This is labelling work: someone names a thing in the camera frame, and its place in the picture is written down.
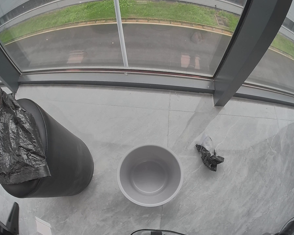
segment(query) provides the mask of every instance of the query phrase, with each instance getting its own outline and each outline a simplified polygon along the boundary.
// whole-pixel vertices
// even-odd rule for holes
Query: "black plastic bag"
[[[209,170],[217,171],[217,164],[224,162],[223,157],[216,156],[216,151],[212,148],[212,140],[206,134],[203,133],[201,145],[196,144],[196,148],[202,156],[204,165],[207,166]]]
[[[0,88],[0,183],[49,177],[50,171],[33,116]]]

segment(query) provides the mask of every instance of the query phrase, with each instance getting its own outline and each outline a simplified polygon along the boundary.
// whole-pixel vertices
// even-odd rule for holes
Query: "crumpled black plastic bag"
[[[202,160],[205,166],[209,168],[209,170],[217,171],[217,164],[224,162],[224,158],[221,156],[216,156],[216,151],[213,151],[213,155],[203,147],[202,145],[196,144],[196,148],[202,156]]]
[[[0,183],[49,177],[50,171],[33,116],[0,88]]]

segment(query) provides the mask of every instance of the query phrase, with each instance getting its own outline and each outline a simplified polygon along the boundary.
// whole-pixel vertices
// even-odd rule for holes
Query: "black leather stool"
[[[51,177],[2,187],[18,198],[60,197],[80,193],[89,184],[94,162],[86,144],[29,99],[18,103],[36,121]]]

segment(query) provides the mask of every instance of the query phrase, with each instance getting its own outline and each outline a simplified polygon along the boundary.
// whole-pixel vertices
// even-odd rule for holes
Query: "black cable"
[[[287,223],[289,223],[290,222],[290,220],[292,220],[294,217],[292,217],[291,219],[289,219],[289,221],[287,221],[286,223],[285,223],[285,225],[283,225],[283,227],[282,227],[282,229],[281,229],[281,231],[280,232],[282,232],[282,230],[283,230],[283,228],[286,226],[286,224]]]
[[[137,230],[137,231],[134,231],[131,233],[131,235],[133,235],[134,233],[136,232],[140,232],[140,231],[162,231],[162,232],[169,232],[169,233],[176,233],[176,234],[180,234],[180,235],[186,235],[184,233],[178,233],[178,232],[175,232],[175,231],[170,231],[170,230],[155,230],[155,229],[140,229],[140,230]]]

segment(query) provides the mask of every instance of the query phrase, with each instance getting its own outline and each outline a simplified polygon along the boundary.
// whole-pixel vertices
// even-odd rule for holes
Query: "empty bucket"
[[[183,168],[176,154],[167,147],[144,144],[122,157],[117,179],[122,193],[133,203],[160,206],[181,189]]]

